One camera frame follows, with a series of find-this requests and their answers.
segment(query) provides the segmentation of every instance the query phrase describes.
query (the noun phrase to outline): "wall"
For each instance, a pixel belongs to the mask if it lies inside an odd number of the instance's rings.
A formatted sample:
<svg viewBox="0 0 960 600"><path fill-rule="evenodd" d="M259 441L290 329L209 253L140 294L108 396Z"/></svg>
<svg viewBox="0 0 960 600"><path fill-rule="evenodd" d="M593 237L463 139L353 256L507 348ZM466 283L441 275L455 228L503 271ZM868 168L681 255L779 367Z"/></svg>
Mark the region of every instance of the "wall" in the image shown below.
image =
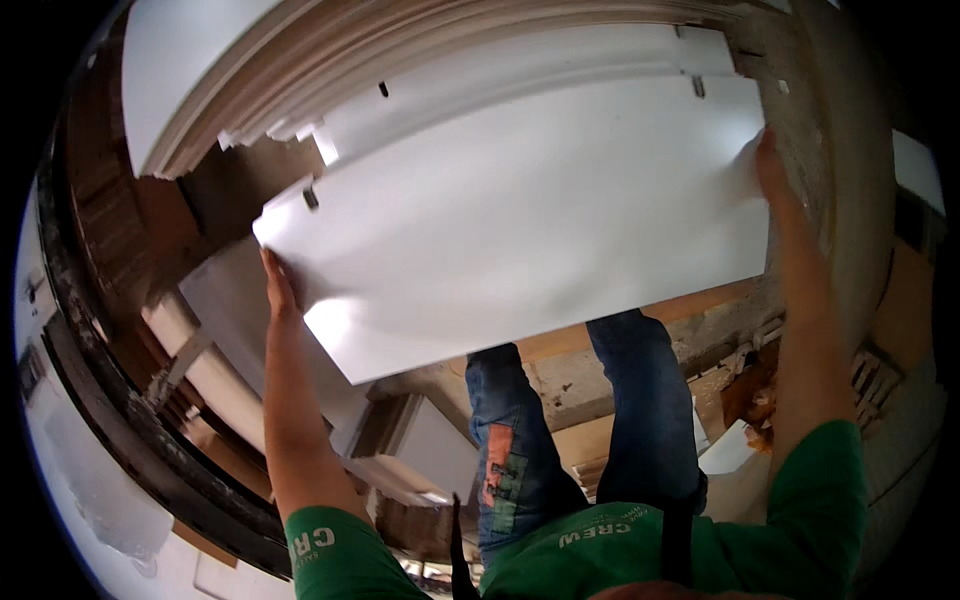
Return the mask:
<svg viewBox="0 0 960 600"><path fill-rule="evenodd" d="M45 280L35 187L23 219L14 277L16 352L19 356L32 347L43 372L26 400L29 450L36 453L42 484L65 531L104 589L116 598L137 600L208 600L211 594L224 600L293 598L289 582L243 562L230 568L171 533L170 514L110 457L70 400L39 341L56 310L53 297L41 285L30 302L25 291L27 281L36 286Z"/></svg>

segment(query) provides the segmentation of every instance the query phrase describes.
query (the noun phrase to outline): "white panel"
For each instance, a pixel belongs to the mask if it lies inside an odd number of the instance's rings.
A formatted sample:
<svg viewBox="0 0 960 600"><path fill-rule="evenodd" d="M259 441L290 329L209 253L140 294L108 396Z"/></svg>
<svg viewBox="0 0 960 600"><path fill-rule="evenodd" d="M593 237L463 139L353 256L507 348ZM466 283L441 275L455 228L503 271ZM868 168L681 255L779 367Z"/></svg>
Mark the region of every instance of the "white panel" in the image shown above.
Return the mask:
<svg viewBox="0 0 960 600"><path fill-rule="evenodd" d="M354 383L763 272L756 83L585 84L481 109L264 207Z"/></svg>
<svg viewBox="0 0 960 600"><path fill-rule="evenodd" d="M429 398L420 403L394 456L445 492L450 502L454 492L464 502L469 501L477 472L477 449Z"/></svg>
<svg viewBox="0 0 960 600"><path fill-rule="evenodd" d="M180 291L210 339L261 397L270 324L266 290L267 276L252 237L210 257L180 283ZM336 438L346 448L367 408L369 386L351 387L320 344L305 332L303 350L324 417L345 430ZM262 417L258 426L262 430Z"/></svg>
<svg viewBox="0 0 960 600"><path fill-rule="evenodd" d="M510 37L432 60L372 87L323 117L319 129L341 160L375 150L425 126L534 91L639 75L729 75L733 62L721 32L627 23L588 25ZM303 127L301 110L276 132ZM324 155L326 164L331 164Z"/></svg>
<svg viewBox="0 0 960 600"><path fill-rule="evenodd" d="M893 130L893 133L897 183L920 196L940 214L946 215L940 173L933 153L914 138L897 130Z"/></svg>
<svg viewBox="0 0 960 600"><path fill-rule="evenodd" d="M137 0L123 44L124 128L140 175L180 103L234 41L279 0Z"/></svg>
<svg viewBox="0 0 960 600"><path fill-rule="evenodd" d="M700 455L700 470L707 475L733 473L756 452L749 446L747 423L737 419L720 439Z"/></svg>

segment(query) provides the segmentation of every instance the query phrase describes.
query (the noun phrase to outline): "black strap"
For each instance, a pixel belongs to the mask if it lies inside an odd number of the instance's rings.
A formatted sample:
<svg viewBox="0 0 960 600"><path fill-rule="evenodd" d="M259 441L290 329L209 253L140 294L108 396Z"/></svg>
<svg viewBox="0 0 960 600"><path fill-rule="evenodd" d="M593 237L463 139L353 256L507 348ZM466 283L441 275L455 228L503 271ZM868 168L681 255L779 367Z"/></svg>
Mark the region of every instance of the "black strap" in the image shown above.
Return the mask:
<svg viewBox="0 0 960 600"><path fill-rule="evenodd" d="M450 534L450 578L454 600L480 600L480 592L473 586L470 568L464 558L464 542L460 535L460 496L453 494L453 531Z"/></svg>
<svg viewBox="0 0 960 600"><path fill-rule="evenodd" d="M663 532L660 535L660 576L664 581L692 588L693 569L690 560L690 536L693 513L686 506L663 511Z"/></svg>

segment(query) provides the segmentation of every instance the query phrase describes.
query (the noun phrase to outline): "blue jeans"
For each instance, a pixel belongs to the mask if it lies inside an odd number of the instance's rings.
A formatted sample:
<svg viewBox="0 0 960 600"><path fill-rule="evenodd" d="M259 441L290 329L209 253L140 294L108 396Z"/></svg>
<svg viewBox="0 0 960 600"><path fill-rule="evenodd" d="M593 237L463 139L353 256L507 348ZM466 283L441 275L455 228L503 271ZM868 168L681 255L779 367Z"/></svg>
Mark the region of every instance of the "blue jeans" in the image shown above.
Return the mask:
<svg viewBox="0 0 960 600"><path fill-rule="evenodd" d="M587 332L613 385L615 411L597 503L700 514L707 478L697 466L690 390L666 329L634 309L591 321ZM589 504L560 465L516 346L471 354L466 378L470 433L481 446L480 554L488 565L507 545Z"/></svg>

